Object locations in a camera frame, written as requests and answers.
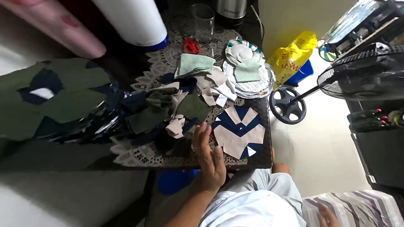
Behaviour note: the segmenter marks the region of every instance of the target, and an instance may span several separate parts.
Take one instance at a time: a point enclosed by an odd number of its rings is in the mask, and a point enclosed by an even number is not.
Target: scissors
[[[201,46],[194,42],[191,37],[184,35],[185,45],[184,50],[190,54],[198,54],[201,52]]]

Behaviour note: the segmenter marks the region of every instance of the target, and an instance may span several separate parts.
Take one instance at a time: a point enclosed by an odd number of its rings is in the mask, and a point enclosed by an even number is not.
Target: drinking glass
[[[197,41],[209,42],[213,37],[215,12],[207,4],[193,4],[192,17],[195,23],[195,38]]]

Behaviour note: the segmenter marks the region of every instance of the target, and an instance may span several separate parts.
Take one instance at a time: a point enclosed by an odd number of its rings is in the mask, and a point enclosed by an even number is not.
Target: white floor
[[[317,85],[317,77],[329,63],[317,49],[310,61],[314,75],[299,83],[302,94]],[[306,98],[305,119],[286,125],[270,112],[272,144],[276,162],[287,163],[302,197],[325,192],[370,189],[348,128],[345,100],[318,91]]]

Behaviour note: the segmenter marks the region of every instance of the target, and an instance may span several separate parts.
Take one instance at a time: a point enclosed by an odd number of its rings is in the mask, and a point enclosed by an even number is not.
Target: striped fabric
[[[343,227],[404,227],[391,195],[375,190],[324,193],[303,199],[303,219],[307,227],[320,227],[317,202],[330,208]]]

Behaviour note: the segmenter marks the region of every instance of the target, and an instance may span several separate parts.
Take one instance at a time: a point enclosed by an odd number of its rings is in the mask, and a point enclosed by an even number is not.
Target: person's right hand
[[[320,213],[317,214],[321,227],[341,227],[336,215],[324,204],[317,203]]]

